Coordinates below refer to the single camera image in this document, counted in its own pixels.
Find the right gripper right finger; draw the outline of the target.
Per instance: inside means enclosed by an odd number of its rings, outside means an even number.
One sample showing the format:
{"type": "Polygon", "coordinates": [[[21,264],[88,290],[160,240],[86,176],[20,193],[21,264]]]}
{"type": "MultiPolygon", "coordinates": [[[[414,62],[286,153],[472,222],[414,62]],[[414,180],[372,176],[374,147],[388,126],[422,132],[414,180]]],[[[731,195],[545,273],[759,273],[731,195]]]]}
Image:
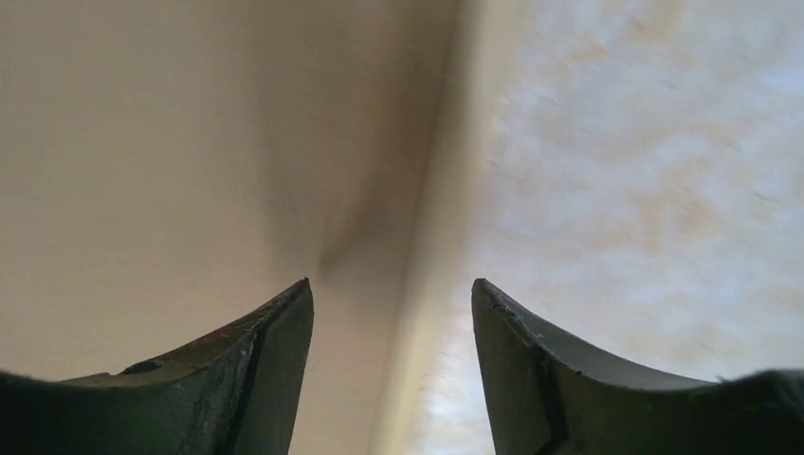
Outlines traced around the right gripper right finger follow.
{"type": "Polygon", "coordinates": [[[536,316],[493,283],[471,293],[499,454],[799,454],[803,373],[717,382],[629,361],[536,316]]]}

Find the light wooden picture frame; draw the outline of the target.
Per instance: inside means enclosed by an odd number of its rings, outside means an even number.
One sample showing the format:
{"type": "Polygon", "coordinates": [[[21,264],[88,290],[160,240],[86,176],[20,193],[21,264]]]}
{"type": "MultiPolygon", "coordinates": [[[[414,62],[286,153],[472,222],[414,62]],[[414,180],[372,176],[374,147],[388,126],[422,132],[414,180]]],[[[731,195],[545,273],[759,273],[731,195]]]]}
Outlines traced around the light wooden picture frame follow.
{"type": "Polygon", "coordinates": [[[402,454],[411,437],[465,256],[488,124],[505,83],[518,12],[526,6],[524,1],[457,6],[371,454],[402,454]]]}

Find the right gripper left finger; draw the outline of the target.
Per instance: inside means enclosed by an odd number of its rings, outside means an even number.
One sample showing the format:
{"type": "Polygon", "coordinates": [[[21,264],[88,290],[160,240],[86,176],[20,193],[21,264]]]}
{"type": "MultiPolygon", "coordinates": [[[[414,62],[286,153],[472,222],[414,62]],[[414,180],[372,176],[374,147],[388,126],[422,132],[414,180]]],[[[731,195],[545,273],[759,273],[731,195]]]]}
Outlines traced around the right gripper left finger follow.
{"type": "Polygon", "coordinates": [[[121,373],[1,375],[5,454],[285,454],[314,324],[308,280],[121,373]]]}

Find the brown frame backing board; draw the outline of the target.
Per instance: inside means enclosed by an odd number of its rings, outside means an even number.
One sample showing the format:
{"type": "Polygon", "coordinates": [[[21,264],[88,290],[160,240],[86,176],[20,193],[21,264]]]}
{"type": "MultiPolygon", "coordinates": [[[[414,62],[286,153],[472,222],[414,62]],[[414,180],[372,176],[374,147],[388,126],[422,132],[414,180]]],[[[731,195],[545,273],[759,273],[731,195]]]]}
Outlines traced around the brown frame backing board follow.
{"type": "Polygon", "coordinates": [[[308,278],[291,450],[368,454],[455,1],[5,1],[1,365],[115,373],[308,278]]]}

